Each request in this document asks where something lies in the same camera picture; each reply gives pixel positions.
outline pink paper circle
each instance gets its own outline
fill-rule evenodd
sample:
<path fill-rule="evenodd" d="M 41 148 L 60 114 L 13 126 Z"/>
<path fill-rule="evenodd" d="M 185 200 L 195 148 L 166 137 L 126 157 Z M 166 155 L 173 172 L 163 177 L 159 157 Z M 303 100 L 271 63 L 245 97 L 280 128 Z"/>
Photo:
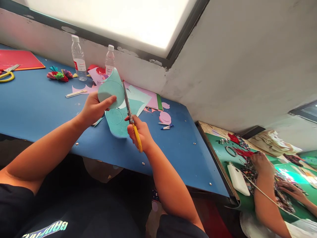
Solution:
<path fill-rule="evenodd" d="M 162 103 L 162 107 L 166 108 L 166 109 L 169 109 L 169 105 L 166 103 L 166 102 L 163 102 Z"/>
<path fill-rule="evenodd" d="M 171 124 L 172 123 L 172 118 L 167 112 L 160 112 L 159 120 L 162 123 L 167 123 L 167 124 Z"/>
<path fill-rule="evenodd" d="M 152 201 L 152 210 L 157 212 L 159 209 L 159 206 L 158 204 L 155 202 L 155 201 Z"/>

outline blue tabletop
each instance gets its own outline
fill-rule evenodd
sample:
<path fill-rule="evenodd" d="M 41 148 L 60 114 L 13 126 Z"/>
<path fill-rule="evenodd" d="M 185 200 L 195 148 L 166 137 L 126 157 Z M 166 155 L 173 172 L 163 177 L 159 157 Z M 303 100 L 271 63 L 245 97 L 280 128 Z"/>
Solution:
<path fill-rule="evenodd" d="M 0 49 L 12 48 L 0 45 Z M 74 78 L 66 83 L 48 79 L 46 74 L 53 65 L 59 71 L 66 69 L 75 73 L 75 69 L 36 57 L 46 69 L 14 71 L 14 80 L 0 83 L 0 133 L 31 142 L 72 119 L 82 110 L 88 95 L 66 98 L 66 94 L 72 93 L 72 86 L 77 89 L 84 88 L 85 84 L 92 86 L 90 78 L 86 82 Z M 164 111 L 170 114 L 174 128 L 160 130 L 159 112 L 143 111 L 139 116 L 148 124 L 155 142 L 186 185 L 229 197 L 187 108 L 165 98 L 162 98 L 162 102 L 170 105 Z M 130 138 L 114 137 L 105 118 L 96 127 L 89 127 L 77 142 L 79 144 L 73 146 L 71 153 L 143 174 L 152 174 L 145 154 L 138 152 Z"/>

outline plastic water bottle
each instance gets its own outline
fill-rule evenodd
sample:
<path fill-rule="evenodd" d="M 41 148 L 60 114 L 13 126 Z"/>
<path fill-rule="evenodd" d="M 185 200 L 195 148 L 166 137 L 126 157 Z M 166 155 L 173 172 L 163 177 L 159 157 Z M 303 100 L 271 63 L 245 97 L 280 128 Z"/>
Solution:
<path fill-rule="evenodd" d="M 108 45 L 108 53 L 106 55 L 106 75 L 111 75 L 113 72 L 113 69 L 115 67 L 115 55 L 113 54 L 114 50 L 113 45 Z"/>
<path fill-rule="evenodd" d="M 72 35 L 72 55 L 75 64 L 76 74 L 78 75 L 78 79 L 80 81 L 87 80 L 87 73 L 86 73 L 86 64 L 85 64 L 85 57 L 84 52 L 79 44 L 79 37 L 76 35 Z"/>

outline yellow scissors handle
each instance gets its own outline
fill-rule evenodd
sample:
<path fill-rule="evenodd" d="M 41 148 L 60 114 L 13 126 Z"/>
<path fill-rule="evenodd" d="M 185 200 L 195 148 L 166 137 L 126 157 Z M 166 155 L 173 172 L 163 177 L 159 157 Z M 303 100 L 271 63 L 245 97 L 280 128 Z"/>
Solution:
<path fill-rule="evenodd" d="M 8 75 L 11 75 L 11 77 L 8 78 L 8 79 L 2 79 L 2 78 L 6 77 L 6 76 L 8 76 Z M 4 74 L 1 74 L 1 75 L 0 75 L 0 79 L 2 79 L 2 80 L 0 80 L 0 83 L 9 82 L 9 81 L 11 81 L 11 80 L 14 80 L 14 74 L 13 74 L 12 72 L 7 72 L 7 73 L 4 73 Z"/>
<path fill-rule="evenodd" d="M 136 128 L 136 125 L 134 123 L 132 123 L 132 125 L 133 125 L 135 138 L 136 138 L 136 140 L 138 142 L 138 150 L 139 150 L 140 153 L 142 153 L 143 149 L 142 149 L 142 144 L 141 144 L 141 139 L 140 139 L 140 135 L 139 135 L 138 129 Z"/>

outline window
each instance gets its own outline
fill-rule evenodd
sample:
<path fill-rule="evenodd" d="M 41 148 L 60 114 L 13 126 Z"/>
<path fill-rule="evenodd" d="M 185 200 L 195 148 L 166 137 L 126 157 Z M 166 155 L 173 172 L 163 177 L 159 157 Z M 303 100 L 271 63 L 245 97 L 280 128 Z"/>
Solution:
<path fill-rule="evenodd" d="M 0 7 L 170 68 L 208 2 L 2 0 Z"/>
<path fill-rule="evenodd" d="M 317 123 L 317 100 L 291 110 L 289 114 L 299 115 L 307 120 Z"/>

